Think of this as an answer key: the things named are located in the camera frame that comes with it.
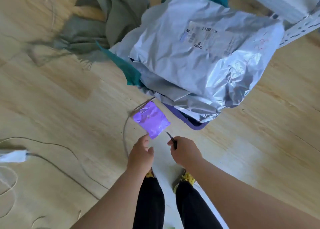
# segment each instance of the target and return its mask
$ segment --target shoe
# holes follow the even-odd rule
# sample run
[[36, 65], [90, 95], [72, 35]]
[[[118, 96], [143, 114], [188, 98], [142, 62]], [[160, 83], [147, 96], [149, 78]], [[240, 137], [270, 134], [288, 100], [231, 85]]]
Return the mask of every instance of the shoe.
[[152, 168], [150, 168], [149, 172], [146, 174], [146, 178], [154, 178], [154, 177], [155, 177], [155, 175], [153, 173], [153, 170], [152, 170]]
[[184, 182], [187, 181], [189, 182], [192, 186], [194, 185], [196, 179], [190, 174], [188, 173], [186, 170], [183, 171], [183, 174], [181, 175], [180, 178], [178, 178], [178, 181], [175, 182], [175, 186], [173, 188], [173, 193], [176, 194], [177, 188], [179, 186], [180, 182]]

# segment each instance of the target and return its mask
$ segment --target pant leg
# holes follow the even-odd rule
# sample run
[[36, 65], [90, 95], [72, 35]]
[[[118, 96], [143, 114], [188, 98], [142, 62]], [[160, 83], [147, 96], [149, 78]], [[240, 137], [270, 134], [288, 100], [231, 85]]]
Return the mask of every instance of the pant leg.
[[222, 229], [207, 203], [189, 182], [179, 183], [176, 203], [184, 229]]
[[165, 196], [158, 179], [144, 178], [140, 188], [133, 229], [162, 229], [165, 219]]

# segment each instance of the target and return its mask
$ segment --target purple plastic bag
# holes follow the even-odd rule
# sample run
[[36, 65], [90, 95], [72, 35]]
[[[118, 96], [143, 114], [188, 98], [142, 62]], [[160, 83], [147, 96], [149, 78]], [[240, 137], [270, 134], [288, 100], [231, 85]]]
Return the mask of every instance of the purple plastic bag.
[[151, 101], [133, 116], [133, 120], [149, 133], [151, 139], [156, 138], [171, 124], [164, 113]]

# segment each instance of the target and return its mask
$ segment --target person's right arm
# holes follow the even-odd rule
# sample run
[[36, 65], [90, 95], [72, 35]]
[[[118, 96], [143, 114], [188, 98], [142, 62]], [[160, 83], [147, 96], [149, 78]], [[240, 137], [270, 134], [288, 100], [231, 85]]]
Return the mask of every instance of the person's right arm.
[[319, 228], [320, 221], [227, 174], [205, 160], [192, 140], [175, 137], [171, 154], [199, 183], [230, 229]]

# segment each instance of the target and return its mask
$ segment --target person's left arm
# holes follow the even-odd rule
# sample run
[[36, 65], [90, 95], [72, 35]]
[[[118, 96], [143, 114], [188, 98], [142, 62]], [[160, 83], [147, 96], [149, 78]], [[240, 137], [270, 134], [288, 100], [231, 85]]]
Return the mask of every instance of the person's left arm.
[[141, 137], [129, 155], [126, 171], [110, 190], [70, 229], [132, 228], [138, 195], [153, 162], [148, 136]]

